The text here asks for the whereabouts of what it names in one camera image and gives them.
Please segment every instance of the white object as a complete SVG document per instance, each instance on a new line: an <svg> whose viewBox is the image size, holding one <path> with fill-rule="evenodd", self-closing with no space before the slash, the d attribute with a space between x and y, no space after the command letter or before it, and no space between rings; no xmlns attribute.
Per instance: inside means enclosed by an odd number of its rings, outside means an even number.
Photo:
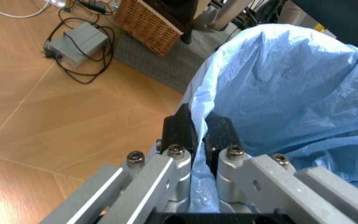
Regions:
<svg viewBox="0 0 358 224"><path fill-rule="evenodd" d="M17 19L25 19L25 18L30 18L36 15L39 15L40 13L42 13L43 11L45 11L45 9L50 5L51 0L47 0L46 4L36 13L30 14L30 15L10 15L4 12L0 11L1 15L7 16L7 17L11 17L11 18L17 18Z"/></svg>
<svg viewBox="0 0 358 224"><path fill-rule="evenodd" d="M50 0L50 3L58 8L63 8L66 6L66 0Z"/></svg>

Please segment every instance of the gray rug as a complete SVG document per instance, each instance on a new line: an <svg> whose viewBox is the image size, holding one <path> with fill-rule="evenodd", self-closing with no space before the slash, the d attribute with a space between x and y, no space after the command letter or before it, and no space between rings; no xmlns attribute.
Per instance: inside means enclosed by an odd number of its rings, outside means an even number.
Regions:
<svg viewBox="0 0 358 224"><path fill-rule="evenodd" d="M163 58L126 33L118 41L114 58L184 92L204 60L226 41L234 29L235 26L230 24L220 32L193 31L191 44L179 40Z"/></svg>

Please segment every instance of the gray metal bar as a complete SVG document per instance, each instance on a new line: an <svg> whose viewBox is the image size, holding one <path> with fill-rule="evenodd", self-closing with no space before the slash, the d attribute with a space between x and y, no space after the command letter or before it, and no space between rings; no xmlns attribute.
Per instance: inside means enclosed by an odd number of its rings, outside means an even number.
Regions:
<svg viewBox="0 0 358 224"><path fill-rule="evenodd" d="M280 209L296 223L354 223L267 155L244 161L233 181L261 212Z"/></svg>
<svg viewBox="0 0 358 224"><path fill-rule="evenodd" d="M358 223L358 189L323 167L308 168L295 176Z"/></svg>
<svg viewBox="0 0 358 224"><path fill-rule="evenodd" d="M178 183L176 172L176 162L171 157L154 155L99 224L140 224L154 208L163 211Z"/></svg>
<svg viewBox="0 0 358 224"><path fill-rule="evenodd" d="M41 224L88 224L114 203L120 190L129 183L129 173L104 165L86 183L72 193Z"/></svg>

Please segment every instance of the wicker basket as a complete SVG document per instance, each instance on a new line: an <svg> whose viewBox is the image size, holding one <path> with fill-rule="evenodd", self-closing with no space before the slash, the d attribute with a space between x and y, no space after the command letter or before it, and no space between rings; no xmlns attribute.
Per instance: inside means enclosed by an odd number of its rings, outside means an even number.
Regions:
<svg viewBox="0 0 358 224"><path fill-rule="evenodd" d="M114 21L160 57L183 34L142 0L122 0Z"/></svg>

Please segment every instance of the trash can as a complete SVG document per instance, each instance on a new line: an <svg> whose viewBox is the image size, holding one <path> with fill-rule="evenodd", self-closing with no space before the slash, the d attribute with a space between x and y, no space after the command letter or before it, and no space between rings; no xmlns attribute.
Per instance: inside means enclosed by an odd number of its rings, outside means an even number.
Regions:
<svg viewBox="0 0 358 224"><path fill-rule="evenodd" d="M181 103L198 135L190 212L218 212L205 161L205 118L232 120L246 152L286 154L296 169L323 166L358 187L358 48L312 29L267 24L222 45Z"/></svg>

